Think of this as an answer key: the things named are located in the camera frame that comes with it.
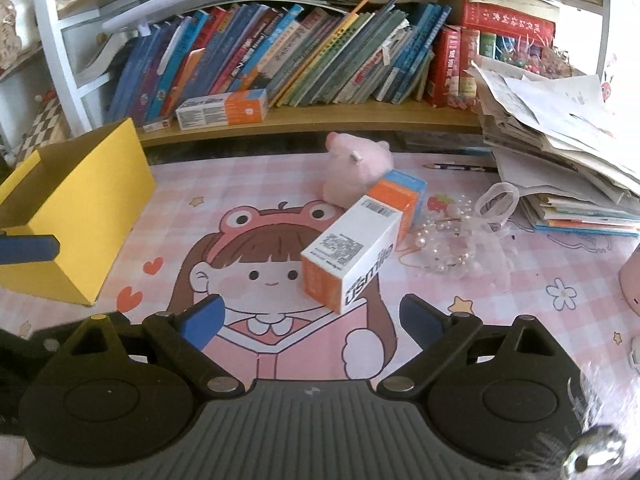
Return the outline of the pearl bead bag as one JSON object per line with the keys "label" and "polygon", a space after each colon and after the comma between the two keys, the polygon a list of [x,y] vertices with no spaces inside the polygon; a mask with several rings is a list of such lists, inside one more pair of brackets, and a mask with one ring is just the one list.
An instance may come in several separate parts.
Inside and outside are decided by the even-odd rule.
{"label": "pearl bead bag", "polygon": [[431,274],[483,280],[505,292],[515,258],[506,241],[508,220],[519,201],[515,185],[497,182],[477,200],[461,195],[442,209],[422,210],[400,245],[399,262]]}

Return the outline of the orange white usmile box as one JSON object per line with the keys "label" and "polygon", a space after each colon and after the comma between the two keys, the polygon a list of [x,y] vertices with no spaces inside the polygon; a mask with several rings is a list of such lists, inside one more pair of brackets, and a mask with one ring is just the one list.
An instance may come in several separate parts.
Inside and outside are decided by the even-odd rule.
{"label": "orange white usmile box", "polygon": [[392,170],[302,252],[304,292],[342,314],[411,229],[427,182]]}

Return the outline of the yellow cardboard box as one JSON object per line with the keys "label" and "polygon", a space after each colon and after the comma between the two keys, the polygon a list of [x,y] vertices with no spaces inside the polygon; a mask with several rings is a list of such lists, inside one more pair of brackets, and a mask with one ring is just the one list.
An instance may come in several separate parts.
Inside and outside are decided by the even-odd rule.
{"label": "yellow cardboard box", "polygon": [[154,188],[130,119],[38,148],[1,185],[1,233],[51,234],[60,252],[2,264],[2,288],[91,306]]}

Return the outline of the pink cartoon desk mat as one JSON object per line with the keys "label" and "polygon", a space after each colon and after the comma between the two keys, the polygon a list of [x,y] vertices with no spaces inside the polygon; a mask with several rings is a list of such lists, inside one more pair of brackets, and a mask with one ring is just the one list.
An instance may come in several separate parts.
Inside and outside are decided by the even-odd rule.
{"label": "pink cartoon desk mat", "polygon": [[633,237],[546,232],[495,174],[399,154],[344,210],[322,200],[325,154],[148,166],[140,156],[29,157],[2,184],[1,226],[54,234],[60,252],[1,282],[1,323],[22,336],[116,311],[133,321],[221,302],[189,337],[241,382],[371,379],[416,354],[403,296],[509,322],[532,314],[603,392],[598,422],[639,465],[639,319],[620,288]]}

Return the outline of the wooden chessboard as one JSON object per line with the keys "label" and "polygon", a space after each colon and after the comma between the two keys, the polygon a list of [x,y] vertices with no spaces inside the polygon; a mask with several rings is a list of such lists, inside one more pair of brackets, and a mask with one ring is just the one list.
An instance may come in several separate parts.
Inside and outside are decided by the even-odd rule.
{"label": "wooden chessboard", "polygon": [[41,100],[36,118],[23,136],[15,157],[15,166],[22,162],[37,148],[60,143],[70,138],[70,126],[67,123],[58,96],[48,92]]}

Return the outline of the black pen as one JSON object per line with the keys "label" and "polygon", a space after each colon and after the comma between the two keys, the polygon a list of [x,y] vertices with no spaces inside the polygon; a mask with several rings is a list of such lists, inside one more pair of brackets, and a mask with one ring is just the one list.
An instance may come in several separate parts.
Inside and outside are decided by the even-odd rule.
{"label": "black pen", "polygon": [[425,164],[423,167],[434,170],[489,172],[490,174],[498,174],[498,169],[495,166],[456,164],[455,162],[434,162],[434,164]]}

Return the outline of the pink plush pig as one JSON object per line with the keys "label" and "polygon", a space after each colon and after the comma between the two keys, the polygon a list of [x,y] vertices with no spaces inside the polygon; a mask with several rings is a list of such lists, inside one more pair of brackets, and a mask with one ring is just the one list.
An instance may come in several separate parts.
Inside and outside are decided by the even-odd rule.
{"label": "pink plush pig", "polygon": [[332,131],[326,137],[329,162],[322,185],[325,202],[348,209],[394,168],[390,144]]}

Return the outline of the pink cylinder container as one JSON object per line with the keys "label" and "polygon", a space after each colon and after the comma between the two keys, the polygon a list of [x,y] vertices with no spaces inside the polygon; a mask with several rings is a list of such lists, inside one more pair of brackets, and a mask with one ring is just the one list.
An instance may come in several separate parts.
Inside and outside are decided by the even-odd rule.
{"label": "pink cylinder container", "polygon": [[620,290],[631,311],[640,315],[640,246],[620,269]]}

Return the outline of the white bookshelf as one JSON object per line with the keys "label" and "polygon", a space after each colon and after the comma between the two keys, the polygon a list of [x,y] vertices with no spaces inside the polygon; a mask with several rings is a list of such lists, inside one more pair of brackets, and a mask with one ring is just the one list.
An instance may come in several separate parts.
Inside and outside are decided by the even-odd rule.
{"label": "white bookshelf", "polygon": [[[182,130],[175,118],[154,118],[138,131],[144,146],[186,141],[254,136],[255,134],[314,131],[435,130],[477,132],[474,115],[464,110],[435,110],[424,103],[405,99],[398,104],[380,102],[368,96],[360,104],[317,104],[288,107],[283,103],[300,74],[312,65],[314,56],[332,41],[340,39],[343,26],[365,18],[386,4],[410,11],[407,0],[77,0],[59,6],[55,0],[34,0],[44,56],[73,136],[106,124],[117,86],[124,74],[108,68],[95,77],[86,75],[90,61],[98,54],[98,37],[127,40],[155,32],[160,25],[184,21],[197,10],[229,9],[242,29],[258,18],[271,18],[281,29],[275,40],[262,40],[258,57],[239,70],[249,82],[262,80],[268,56],[297,38],[306,18],[318,14],[323,32],[303,42],[301,54],[283,62],[283,77],[276,82],[276,98],[261,122],[239,126],[205,126]],[[538,0],[559,3],[597,16],[608,15],[605,0]]]}

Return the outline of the stack of papers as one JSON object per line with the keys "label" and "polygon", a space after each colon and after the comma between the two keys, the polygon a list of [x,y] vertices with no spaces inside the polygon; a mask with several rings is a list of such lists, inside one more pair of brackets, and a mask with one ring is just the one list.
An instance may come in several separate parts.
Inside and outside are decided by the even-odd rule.
{"label": "stack of papers", "polygon": [[595,76],[547,79],[494,61],[466,69],[501,180],[538,231],[639,234],[639,129],[606,109]]}

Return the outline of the toothpaste box on shelf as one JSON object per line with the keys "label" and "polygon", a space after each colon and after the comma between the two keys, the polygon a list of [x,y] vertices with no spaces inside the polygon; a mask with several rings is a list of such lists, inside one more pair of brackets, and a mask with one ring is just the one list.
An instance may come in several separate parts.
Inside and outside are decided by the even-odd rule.
{"label": "toothpaste box on shelf", "polygon": [[268,100],[265,89],[192,98],[184,101],[175,110],[182,131],[260,124],[267,113]]}

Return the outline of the red dictionary books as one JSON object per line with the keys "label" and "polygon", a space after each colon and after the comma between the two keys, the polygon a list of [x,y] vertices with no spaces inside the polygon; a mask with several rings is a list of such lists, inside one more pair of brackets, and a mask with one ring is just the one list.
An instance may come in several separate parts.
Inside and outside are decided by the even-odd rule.
{"label": "red dictionary books", "polygon": [[475,82],[466,73],[473,61],[497,60],[533,73],[540,72],[542,51],[551,47],[555,24],[545,18],[495,3],[438,0],[449,16],[437,33],[434,58],[425,81],[423,99],[434,107],[465,108],[476,96]]}

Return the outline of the row of leaning books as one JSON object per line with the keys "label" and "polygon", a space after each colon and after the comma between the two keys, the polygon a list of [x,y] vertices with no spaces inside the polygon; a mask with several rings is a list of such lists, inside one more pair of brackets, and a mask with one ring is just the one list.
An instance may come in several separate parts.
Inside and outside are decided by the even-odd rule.
{"label": "row of leaning books", "polygon": [[267,91],[268,108],[401,104],[422,96],[449,12],[394,0],[346,13],[247,1],[177,14],[125,38],[105,118],[163,126],[188,99],[257,89]]}

